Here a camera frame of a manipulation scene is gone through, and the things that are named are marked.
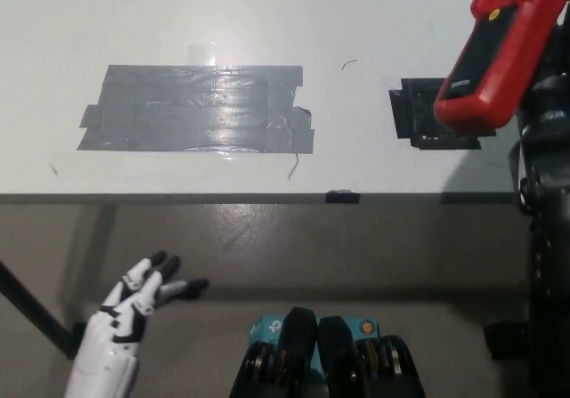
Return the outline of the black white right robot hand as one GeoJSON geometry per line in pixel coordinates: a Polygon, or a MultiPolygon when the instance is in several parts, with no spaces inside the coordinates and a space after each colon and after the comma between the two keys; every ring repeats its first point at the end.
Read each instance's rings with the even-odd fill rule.
{"type": "Polygon", "coordinates": [[[569,4],[556,21],[531,83],[519,104],[517,124],[523,134],[558,119],[569,119],[569,4]]]}

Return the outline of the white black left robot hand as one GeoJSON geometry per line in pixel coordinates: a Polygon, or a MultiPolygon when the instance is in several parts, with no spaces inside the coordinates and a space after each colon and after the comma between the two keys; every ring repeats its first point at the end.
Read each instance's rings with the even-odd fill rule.
{"type": "Polygon", "coordinates": [[[123,398],[134,388],[149,318],[174,301],[200,297],[209,280],[176,280],[179,256],[160,250],[126,271],[89,318],[65,396],[123,398]]]}

